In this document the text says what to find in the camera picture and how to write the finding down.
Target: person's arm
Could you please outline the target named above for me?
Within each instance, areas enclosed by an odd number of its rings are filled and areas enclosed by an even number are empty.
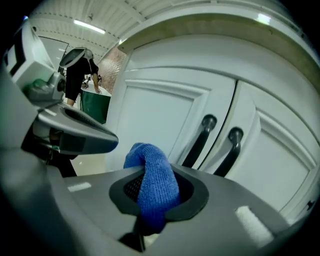
[[[98,75],[96,73],[93,73],[92,80],[93,80],[93,84],[94,84],[94,90],[97,94],[99,94],[100,90],[99,90],[99,85],[98,85]]]

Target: white cabinet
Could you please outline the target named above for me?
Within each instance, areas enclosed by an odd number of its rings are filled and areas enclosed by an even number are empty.
[[[228,120],[201,170],[214,173],[229,131],[243,131],[241,151],[226,178],[243,185],[278,211],[318,171],[320,148],[307,126],[284,104],[245,82],[236,87]]]
[[[106,119],[107,128],[119,138],[116,149],[106,155],[107,171],[123,168],[137,142],[156,145],[170,163],[182,164],[201,132],[204,116],[211,114],[217,122],[193,166],[197,168],[219,134],[234,89],[235,80],[195,69],[124,71],[116,81]]]

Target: blue cloth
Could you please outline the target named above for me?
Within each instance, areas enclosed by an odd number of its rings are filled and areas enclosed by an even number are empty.
[[[144,166],[137,204],[141,220],[149,234],[160,233],[165,226],[165,212],[181,202],[174,172],[164,152],[152,144],[135,143],[125,157],[124,168]]]

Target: green component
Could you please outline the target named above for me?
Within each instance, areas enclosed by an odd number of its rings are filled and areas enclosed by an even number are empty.
[[[101,124],[107,119],[110,96],[81,90],[81,110]]]

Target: green trash can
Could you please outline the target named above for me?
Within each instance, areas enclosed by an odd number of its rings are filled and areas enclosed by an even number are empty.
[[[106,123],[111,94],[99,86],[101,94],[97,94],[93,84],[81,90],[80,108],[83,112],[101,124]]]

